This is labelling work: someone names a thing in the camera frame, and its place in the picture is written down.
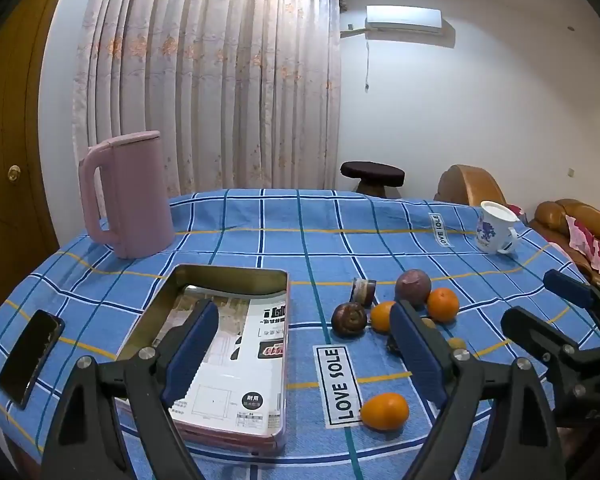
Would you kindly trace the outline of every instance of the leather sofa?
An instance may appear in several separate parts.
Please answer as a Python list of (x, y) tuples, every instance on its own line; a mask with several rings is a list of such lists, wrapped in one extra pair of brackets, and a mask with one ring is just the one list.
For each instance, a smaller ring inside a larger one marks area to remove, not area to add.
[(455, 164), (445, 171), (438, 183), (434, 200), (477, 207), (483, 200), (507, 205), (496, 180), (487, 170)]
[[(488, 171), (462, 164), (451, 166), (442, 174), (435, 200), (470, 206), (479, 206), (483, 200), (491, 200), (507, 205), (498, 183)], [(529, 227), (548, 242), (558, 244), (575, 262), (585, 278), (600, 285), (600, 274), (591, 268), (583, 254), (569, 247), (567, 215), (580, 220), (595, 237), (600, 238), (600, 211), (570, 198), (542, 202), (536, 209), (536, 217), (529, 222)]]
[(600, 239), (600, 211), (571, 198), (563, 198), (556, 202), (542, 202), (536, 209), (536, 217), (529, 222), (529, 227), (547, 241), (560, 245), (576, 263), (580, 272), (591, 283), (600, 285), (600, 274), (591, 268), (583, 254), (569, 247), (567, 215), (582, 222), (596, 238)]

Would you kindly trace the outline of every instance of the mug handle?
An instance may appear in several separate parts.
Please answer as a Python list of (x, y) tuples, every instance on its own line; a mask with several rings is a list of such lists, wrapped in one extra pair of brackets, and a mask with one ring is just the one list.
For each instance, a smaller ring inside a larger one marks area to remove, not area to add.
[(87, 155), (78, 165), (78, 181), (80, 183), (80, 200), (84, 214), (84, 225), (91, 239), (98, 244), (115, 245), (118, 235), (111, 229), (103, 231), (100, 227), (98, 200), (96, 199), (96, 168), (110, 164), (112, 149), (108, 145), (90, 148)]
[(498, 249), (498, 252), (500, 254), (509, 254), (513, 249), (516, 248), (516, 243), (518, 241), (518, 233), (513, 227), (510, 227), (509, 234), (511, 236), (511, 240), (507, 241), (503, 248)]

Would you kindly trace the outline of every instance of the blue plaid tablecloth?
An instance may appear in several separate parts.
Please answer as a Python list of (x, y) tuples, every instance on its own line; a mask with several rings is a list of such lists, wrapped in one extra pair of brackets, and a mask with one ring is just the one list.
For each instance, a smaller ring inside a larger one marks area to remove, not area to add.
[[(519, 305), (580, 342), (600, 345), (600, 334), (582, 310), (548, 292), (541, 278), (558, 269), (582, 280), (575, 265), (521, 223), (522, 240), (510, 256), (487, 255), (475, 246), (474, 208), (424, 200), (385, 200), (349, 192), (316, 190), (219, 190), (172, 201), (173, 244), (139, 260), (120, 260), (85, 234), (50, 256), (0, 307), (0, 370), (39, 308), (66, 323), (24, 410), (0, 391), (0, 425), (40, 460), (62, 387), (80, 355), (98, 362), (115, 358), (122, 341), (178, 264), (218, 264), (288, 271), (291, 302), (286, 405), (287, 443), (276, 456), (187, 444), (211, 479), (397, 479), (407, 471), (437, 411), (414, 388), (402, 361), (387, 353), (385, 336), (372, 330), (355, 340), (330, 328), (334, 308), (349, 299), (353, 278), (377, 280), (375, 302), (394, 298), (395, 279), (423, 269), (433, 287), (458, 295), (460, 313), (439, 330), (458, 336), (483, 359), (510, 363), (525, 355), (500, 331), (500, 317)], [(434, 237), (430, 214), (443, 218), (452, 247)], [(318, 389), (313, 346), (345, 344), (362, 399), (397, 392), (411, 415), (395, 433), (365, 426), (327, 429)], [(539, 374), (544, 366), (532, 360)], [(551, 400), (550, 386), (544, 382)], [(470, 476), (490, 406), (483, 401), (456, 475)], [(121, 413), (125, 441), (140, 480), (151, 480), (138, 434)], [(315, 467), (328, 466), (328, 470)]]

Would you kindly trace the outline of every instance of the smartphone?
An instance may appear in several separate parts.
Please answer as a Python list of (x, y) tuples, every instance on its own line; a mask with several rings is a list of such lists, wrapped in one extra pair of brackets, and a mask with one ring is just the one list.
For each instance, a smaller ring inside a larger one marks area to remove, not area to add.
[(62, 319), (37, 310), (8, 355), (0, 372), (0, 389), (21, 409), (63, 329)]

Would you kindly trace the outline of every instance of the yellow stripe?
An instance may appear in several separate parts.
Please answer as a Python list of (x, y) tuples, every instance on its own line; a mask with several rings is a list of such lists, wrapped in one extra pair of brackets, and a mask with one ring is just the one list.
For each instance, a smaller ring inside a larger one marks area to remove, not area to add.
[[(558, 314), (556, 317), (551, 318), (550, 320), (547, 321), (547, 323), (555, 323), (556, 321), (558, 321), (562, 316), (564, 316), (568, 311), (569, 311), (570, 307), (565, 308), (560, 314)], [(500, 341), (499, 343), (496, 343), (495, 345), (489, 346), (488, 348), (485, 348), (484, 350), (480, 350), (478, 352), (476, 352), (474, 354), (475, 357), (481, 357), (483, 355), (487, 355), (489, 352), (493, 352), (494, 350), (497, 350), (498, 348), (503, 347), (504, 345), (508, 345), (509, 343), (513, 343), (513, 341), (511, 339), (505, 339), (504, 341)]]
[[(375, 377), (363, 377), (358, 379), (358, 384), (377, 383), (379, 381), (391, 381), (393, 379), (405, 379), (411, 377), (411, 372), (400, 372), (398, 374), (378, 375)], [(291, 383), (286, 386), (287, 390), (300, 390), (302, 388), (317, 388), (318, 383)]]
[(558, 321), (562, 316), (564, 316), (568, 311), (569, 311), (570, 307), (565, 308), (560, 314), (558, 314), (556, 317), (550, 319), (549, 321), (547, 321), (547, 323), (555, 323), (556, 321)]
[(160, 274), (149, 274), (147, 272), (135, 272), (134, 270), (100, 270), (93, 267), (90, 263), (85, 262), (80, 256), (77, 254), (70, 253), (68, 251), (57, 251), (56, 254), (66, 254), (67, 256), (71, 256), (75, 260), (78, 261), (79, 264), (83, 264), (88, 269), (91, 269), (93, 272), (97, 274), (131, 274), (133, 276), (145, 276), (147, 278), (158, 278), (160, 280), (166, 279), (166, 276), (161, 276)]
[(511, 339), (507, 338), (504, 341), (500, 341), (500, 342), (496, 343), (495, 345), (491, 345), (491, 346), (485, 348), (484, 350), (477, 351), (474, 354), (474, 357), (481, 357), (483, 355), (487, 355), (489, 352), (493, 352), (494, 350), (497, 350), (498, 348), (502, 348), (504, 345), (508, 345), (511, 342), (512, 342)]
[(301, 388), (317, 388), (318, 383), (291, 383), (286, 386), (287, 390), (300, 390)]
[[(24, 319), (26, 319), (27, 321), (29, 319), (31, 319), (29, 317), (29, 315), (24, 312), (19, 306), (17, 306), (15, 303), (13, 303), (13, 301), (10, 300), (6, 300), (4, 303), (6, 303), (9, 306), (12, 306), (15, 309), (19, 309), (18, 312), (20, 314), (22, 314), (24, 316)], [(91, 345), (87, 345), (85, 343), (80, 343), (80, 342), (76, 342), (74, 339), (67, 339), (65, 337), (60, 337), (58, 339), (59, 341), (62, 341), (63, 343), (67, 343), (69, 345), (76, 345), (79, 346), (80, 348), (84, 348), (85, 350), (88, 350), (89, 352), (95, 352), (96, 354), (100, 354), (100, 355), (104, 355), (104, 357), (108, 357), (109, 359), (111, 359), (112, 361), (116, 360), (116, 355), (112, 354), (111, 352), (107, 352), (106, 350), (103, 350), (101, 348), (96, 348), (95, 346), (91, 346)]]
[(17, 306), (15, 303), (13, 303), (13, 301), (10, 300), (4, 300), (4, 302), (9, 305), (12, 306), (13, 308), (15, 308), (16, 310), (18, 310), (18, 314), (20, 314), (24, 319), (26, 319), (27, 321), (29, 319), (31, 319), (31, 316), (29, 314), (27, 314), (26, 312), (24, 312), (19, 306)]
[[(444, 280), (456, 280), (458, 278), (468, 278), (470, 276), (484, 276), (486, 274), (509, 274), (511, 272), (518, 272), (519, 270), (524, 269), (529, 263), (531, 263), (535, 258), (537, 258), (543, 251), (545, 251), (548, 247), (551, 247), (550, 244), (545, 245), (542, 249), (536, 252), (533, 256), (531, 256), (526, 262), (522, 264), (520, 267), (515, 267), (513, 269), (507, 270), (484, 270), (483, 272), (467, 272), (465, 274), (456, 274), (455, 276), (438, 276), (436, 278), (432, 278), (432, 282), (442, 282)], [(393, 285), (395, 282), (376, 282), (377, 285)], [(291, 282), (292, 285), (311, 285), (311, 282)], [(316, 285), (339, 285), (339, 286), (351, 286), (351, 282), (315, 282)]]
[(358, 384), (377, 383), (379, 381), (391, 381), (393, 379), (406, 379), (411, 377), (411, 372), (400, 372), (398, 374), (378, 375), (376, 377), (363, 377), (358, 379)]
[[(254, 231), (267, 233), (299, 233), (297, 228), (258, 228), (258, 227), (233, 227), (225, 229), (224, 232), (231, 231)], [(222, 231), (178, 231), (177, 235), (199, 235), (199, 234), (218, 234)], [(432, 229), (304, 229), (305, 233), (325, 233), (325, 234), (401, 234), (401, 233), (432, 233)], [(446, 232), (461, 235), (473, 235), (475, 231), (460, 231), (456, 229), (447, 229)]]
[[(0, 405), (0, 411), (4, 413), (4, 415), (7, 417), (7, 420), (8, 420), (8, 421), (9, 421), (11, 424), (13, 424), (13, 425), (14, 425), (14, 427), (15, 427), (15, 428), (16, 428), (16, 429), (17, 429), (17, 430), (20, 432), (20, 433), (22, 433), (22, 434), (24, 435), (24, 437), (25, 437), (25, 438), (26, 438), (26, 439), (27, 439), (27, 440), (28, 440), (30, 443), (32, 443), (34, 446), (36, 445), (36, 441), (35, 441), (35, 440), (33, 440), (33, 437), (32, 437), (32, 436), (31, 436), (29, 433), (27, 433), (26, 431), (24, 431), (24, 430), (22, 429), (21, 425), (20, 425), (20, 424), (18, 424), (18, 423), (17, 423), (17, 422), (14, 420), (14, 418), (13, 418), (11, 415), (9, 415), (9, 413), (7, 413), (7, 410), (5, 410), (5, 409), (4, 409), (4, 408), (3, 408), (1, 405)], [(38, 446), (38, 449), (39, 449), (40, 451), (44, 451), (44, 450), (45, 450), (45, 448), (44, 448), (44, 447), (42, 447), (42, 446)]]
[(61, 338), (59, 338), (59, 340), (62, 341), (63, 343), (67, 343), (69, 345), (79, 346), (80, 348), (84, 348), (85, 350), (88, 350), (89, 352), (95, 352), (96, 354), (104, 355), (104, 357), (108, 357), (112, 361), (116, 360), (115, 354), (112, 354), (111, 352), (107, 352), (106, 350), (103, 350), (101, 348), (96, 348), (95, 346), (87, 345), (86, 343), (80, 343), (79, 341), (76, 342), (73, 339), (67, 339), (65, 337), (61, 337)]

